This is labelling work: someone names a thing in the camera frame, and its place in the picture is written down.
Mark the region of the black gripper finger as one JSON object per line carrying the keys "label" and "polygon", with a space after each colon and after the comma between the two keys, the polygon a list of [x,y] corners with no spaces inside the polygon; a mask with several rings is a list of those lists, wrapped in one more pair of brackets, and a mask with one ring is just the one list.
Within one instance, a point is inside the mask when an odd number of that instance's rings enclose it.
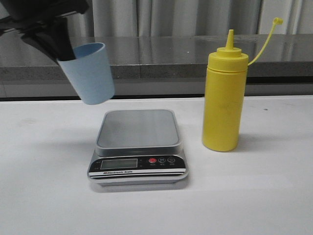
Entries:
{"label": "black gripper finger", "polygon": [[75,59],[68,34],[67,18],[54,18],[22,31],[24,43],[39,50],[53,61]]}

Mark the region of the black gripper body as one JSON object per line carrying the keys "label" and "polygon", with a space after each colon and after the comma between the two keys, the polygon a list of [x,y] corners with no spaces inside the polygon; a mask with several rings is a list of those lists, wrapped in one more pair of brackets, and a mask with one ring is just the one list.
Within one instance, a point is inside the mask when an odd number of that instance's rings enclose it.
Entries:
{"label": "black gripper body", "polygon": [[8,13],[0,20],[1,34],[88,10],[86,0],[2,0],[0,4]]}

